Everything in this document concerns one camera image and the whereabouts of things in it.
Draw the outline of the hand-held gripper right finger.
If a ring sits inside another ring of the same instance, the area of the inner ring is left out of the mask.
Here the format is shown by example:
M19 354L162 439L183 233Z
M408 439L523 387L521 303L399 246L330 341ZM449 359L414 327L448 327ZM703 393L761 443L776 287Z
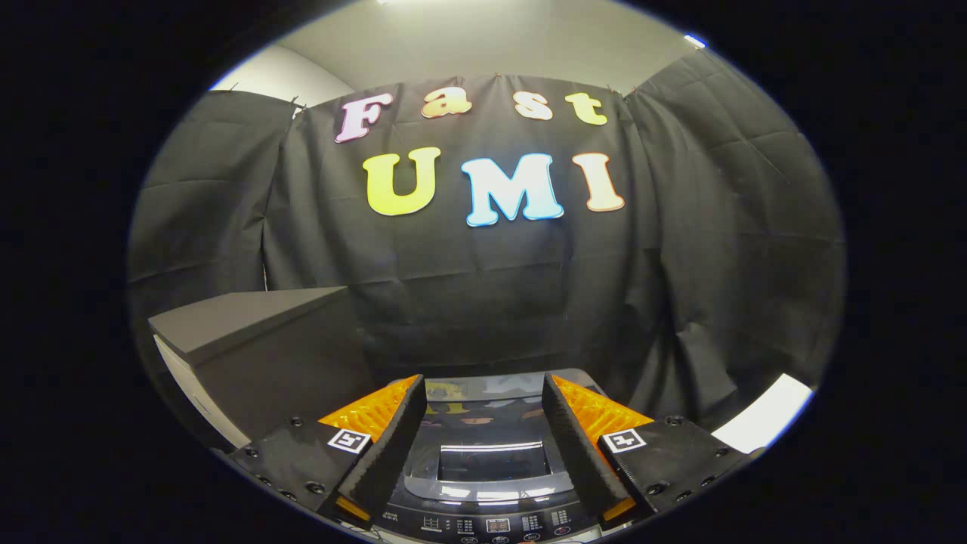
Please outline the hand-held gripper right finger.
M581 506L604 530L693 502L756 458L683 416L643 416L553 374L542 410Z

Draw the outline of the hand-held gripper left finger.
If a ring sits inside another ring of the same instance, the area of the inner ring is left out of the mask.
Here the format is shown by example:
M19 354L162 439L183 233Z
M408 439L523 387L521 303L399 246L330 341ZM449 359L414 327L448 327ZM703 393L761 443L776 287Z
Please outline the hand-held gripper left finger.
M329 523L369 530L389 504L428 408L418 374L328 416L293 416L229 455L229 468Z

